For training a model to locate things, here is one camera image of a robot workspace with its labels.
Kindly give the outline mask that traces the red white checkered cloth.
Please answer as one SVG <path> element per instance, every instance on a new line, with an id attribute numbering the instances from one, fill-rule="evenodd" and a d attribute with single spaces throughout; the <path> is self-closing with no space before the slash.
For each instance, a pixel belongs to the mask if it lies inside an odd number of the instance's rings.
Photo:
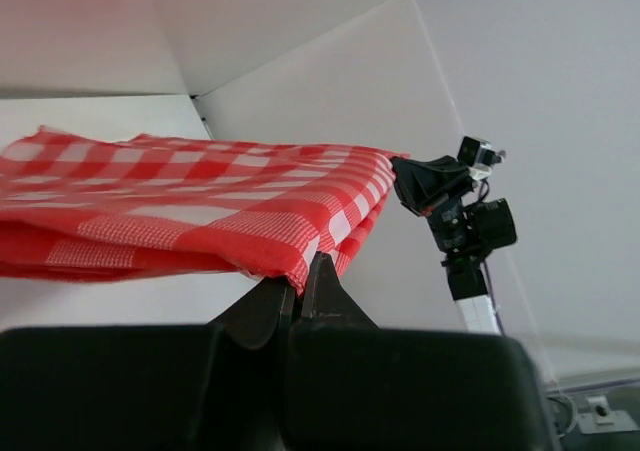
<path id="1" fill-rule="evenodd" d="M 49 127 L 1 154 L 1 273 L 114 282 L 198 272 L 285 278 L 315 255 L 347 269 L 392 194 L 392 153 Z"/>

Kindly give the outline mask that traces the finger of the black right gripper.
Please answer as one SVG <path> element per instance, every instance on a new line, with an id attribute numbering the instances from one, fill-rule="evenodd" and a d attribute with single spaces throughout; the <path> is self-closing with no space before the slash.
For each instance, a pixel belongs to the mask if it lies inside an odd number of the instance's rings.
<path id="1" fill-rule="evenodd" d="M 401 204 L 416 216 L 428 216 L 473 190 L 470 168 L 451 156 L 433 161 L 393 157 L 394 189 Z"/>

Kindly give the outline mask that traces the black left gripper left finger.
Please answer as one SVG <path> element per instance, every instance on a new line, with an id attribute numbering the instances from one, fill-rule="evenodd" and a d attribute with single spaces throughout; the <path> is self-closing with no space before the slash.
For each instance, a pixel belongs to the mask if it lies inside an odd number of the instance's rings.
<path id="1" fill-rule="evenodd" d="M 272 365 L 294 302 L 266 279 L 205 324 L 5 331 L 1 446 L 281 450 Z"/>

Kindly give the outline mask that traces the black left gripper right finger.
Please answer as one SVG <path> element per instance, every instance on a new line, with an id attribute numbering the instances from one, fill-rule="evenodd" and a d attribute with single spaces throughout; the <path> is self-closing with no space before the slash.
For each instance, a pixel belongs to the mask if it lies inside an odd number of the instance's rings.
<path id="1" fill-rule="evenodd" d="M 516 340 L 384 329 L 312 263 L 287 346 L 296 450 L 556 450 L 538 371 Z"/>

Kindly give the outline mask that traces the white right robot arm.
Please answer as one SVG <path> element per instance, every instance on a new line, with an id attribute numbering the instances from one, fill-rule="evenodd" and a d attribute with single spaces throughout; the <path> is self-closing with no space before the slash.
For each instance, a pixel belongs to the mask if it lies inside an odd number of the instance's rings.
<path id="1" fill-rule="evenodd" d="M 493 166 L 452 156 L 394 157 L 391 164 L 400 203 L 427 221 L 444 254 L 441 266 L 467 330 L 502 335 L 488 257 L 515 244 L 517 232 L 508 202 L 488 199 Z"/>

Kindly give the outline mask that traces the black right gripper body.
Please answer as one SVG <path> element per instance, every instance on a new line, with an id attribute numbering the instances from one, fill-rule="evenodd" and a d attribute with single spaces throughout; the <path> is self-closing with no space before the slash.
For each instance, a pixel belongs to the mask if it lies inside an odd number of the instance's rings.
<path id="1" fill-rule="evenodd" d="M 425 213 L 437 248 L 449 259 L 480 255 L 482 244 L 475 212 L 481 203 L 476 199 L 464 205 L 460 197 L 455 197 L 441 200 Z"/>

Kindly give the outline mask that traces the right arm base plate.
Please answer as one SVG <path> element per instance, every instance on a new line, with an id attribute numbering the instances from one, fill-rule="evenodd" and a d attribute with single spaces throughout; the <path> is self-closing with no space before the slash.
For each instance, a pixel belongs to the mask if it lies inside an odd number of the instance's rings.
<path id="1" fill-rule="evenodd" d="M 547 399 L 565 412 L 566 423 L 560 424 L 558 429 L 558 436 L 561 438 L 574 430 L 586 436 L 639 431 L 639 424 L 629 412 L 612 409 L 605 395 L 588 396 L 585 412 L 581 412 L 576 399 L 568 395 L 548 396 Z"/>

